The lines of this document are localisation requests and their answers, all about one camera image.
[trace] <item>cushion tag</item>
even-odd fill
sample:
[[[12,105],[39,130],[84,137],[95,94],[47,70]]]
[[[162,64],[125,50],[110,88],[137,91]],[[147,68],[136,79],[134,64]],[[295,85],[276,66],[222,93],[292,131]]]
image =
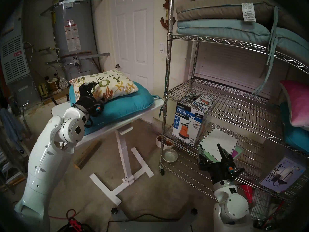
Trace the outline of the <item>cushion tag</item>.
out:
[[[241,7],[243,9],[243,20],[256,22],[253,3],[241,3]]]

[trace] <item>white table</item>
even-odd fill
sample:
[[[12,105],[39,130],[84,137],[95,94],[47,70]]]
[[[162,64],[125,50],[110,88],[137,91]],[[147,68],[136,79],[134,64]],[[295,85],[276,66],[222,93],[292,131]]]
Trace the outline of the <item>white table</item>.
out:
[[[119,185],[114,190],[109,190],[105,184],[102,183],[102,181],[99,180],[99,178],[95,174],[91,174],[89,177],[90,179],[102,190],[104,194],[107,195],[108,198],[112,202],[114,202],[116,205],[119,205],[121,203],[121,200],[117,197],[117,195],[122,192],[126,187],[133,184],[135,180],[137,180],[142,174],[146,173],[148,177],[152,177],[154,174],[149,168],[149,166],[146,164],[146,162],[143,160],[137,149],[134,147],[131,149],[132,153],[138,160],[138,162],[141,164],[142,168],[136,172],[135,174],[132,174],[130,161],[129,161],[129,155],[128,155],[128,149],[125,141],[125,133],[128,133],[129,131],[133,130],[133,126],[131,125],[131,122],[137,120],[144,114],[153,111],[161,106],[163,106],[164,101],[162,99],[156,98],[154,100],[154,104],[148,108],[147,110],[137,112],[136,114],[133,114],[132,117],[127,118],[125,120],[117,121],[115,123],[111,123],[102,129],[99,129],[98,131],[95,131],[91,134],[85,135],[81,141],[78,142],[76,145],[76,148],[79,148],[84,143],[91,142],[93,140],[97,140],[100,137],[107,135],[111,132],[116,133],[117,143],[118,143],[118,150],[122,162],[122,167],[125,173],[125,177],[122,179],[123,183]],[[65,111],[71,107],[70,102],[65,102],[62,104],[59,104],[52,108],[53,116],[59,115],[63,117]]]

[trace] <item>light switch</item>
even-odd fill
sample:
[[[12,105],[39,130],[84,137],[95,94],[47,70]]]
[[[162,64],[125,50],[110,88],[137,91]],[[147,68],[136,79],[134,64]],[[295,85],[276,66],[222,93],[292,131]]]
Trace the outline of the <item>light switch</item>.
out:
[[[159,53],[162,53],[162,54],[165,53],[165,43],[164,42],[160,42],[159,44]]]

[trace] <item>gray cushion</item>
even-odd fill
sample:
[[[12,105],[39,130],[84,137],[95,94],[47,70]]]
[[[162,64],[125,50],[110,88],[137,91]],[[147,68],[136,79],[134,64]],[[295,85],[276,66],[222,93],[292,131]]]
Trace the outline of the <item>gray cushion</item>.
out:
[[[256,22],[234,19],[201,19],[178,21],[177,33],[240,40],[258,45],[268,45],[270,32]]]
[[[277,28],[278,43],[276,51],[280,51],[309,66],[309,42],[292,31]]]
[[[241,3],[254,5],[256,22],[267,29],[273,25],[275,3],[268,0],[196,0],[176,8],[178,21],[196,19],[238,19],[243,20]],[[309,40],[306,30],[285,10],[278,10],[277,27],[288,29]]]

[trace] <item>pink cushion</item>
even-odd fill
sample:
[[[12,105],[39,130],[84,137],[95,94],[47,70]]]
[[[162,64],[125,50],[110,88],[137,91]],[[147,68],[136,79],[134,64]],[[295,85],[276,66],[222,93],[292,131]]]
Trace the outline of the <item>pink cushion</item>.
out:
[[[280,83],[288,100],[291,125],[309,130],[309,86],[290,80]]]

